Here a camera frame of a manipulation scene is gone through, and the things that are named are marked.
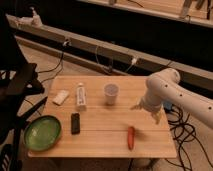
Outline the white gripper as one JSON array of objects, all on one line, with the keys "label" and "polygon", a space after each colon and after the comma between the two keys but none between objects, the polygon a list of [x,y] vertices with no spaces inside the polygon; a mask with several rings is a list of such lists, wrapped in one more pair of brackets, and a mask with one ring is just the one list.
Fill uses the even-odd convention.
[{"label": "white gripper", "polygon": [[148,98],[143,97],[141,99],[141,105],[139,105],[139,104],[133,105],[130,109],[131,110],[141,110],[143,107],[145,110],[147,110],[151,113],[154,113],[154,114],[152,114],[152,116],[155,120],[155,123],[159,124],[160,119],[161,119],[160,109],[162,107],[162,101],[148,99]]}]

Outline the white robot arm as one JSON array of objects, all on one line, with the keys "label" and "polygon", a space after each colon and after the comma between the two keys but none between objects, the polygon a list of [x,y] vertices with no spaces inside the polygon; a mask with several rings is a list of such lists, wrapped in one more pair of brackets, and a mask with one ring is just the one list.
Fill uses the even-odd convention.
[{"label": "white robot arm", "polygon": [[168,101],[192,114],[196,119],[213,129],[213,100],[184,89],[179,85],[180,74],[167,68],[147,77],[147,90],[132,109],[145,109],[159,122],[159,111]]}]

